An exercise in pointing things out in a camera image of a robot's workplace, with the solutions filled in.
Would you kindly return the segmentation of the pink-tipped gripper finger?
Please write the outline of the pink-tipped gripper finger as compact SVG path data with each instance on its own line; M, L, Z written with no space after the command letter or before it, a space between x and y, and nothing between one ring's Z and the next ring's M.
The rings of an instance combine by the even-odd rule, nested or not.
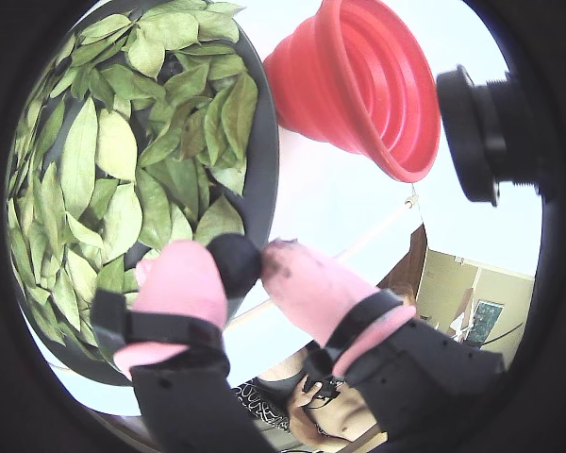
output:
M318 349L313 380L340 378L390 440L462 415L505 372L502 355L460 344L338 261L292 241L262 252L265 290Z
M121 294L96 292L92 331L132 382L161 451L269 451L227 382L227 297L212 255L200 243L174 242L137 273L131 308Z

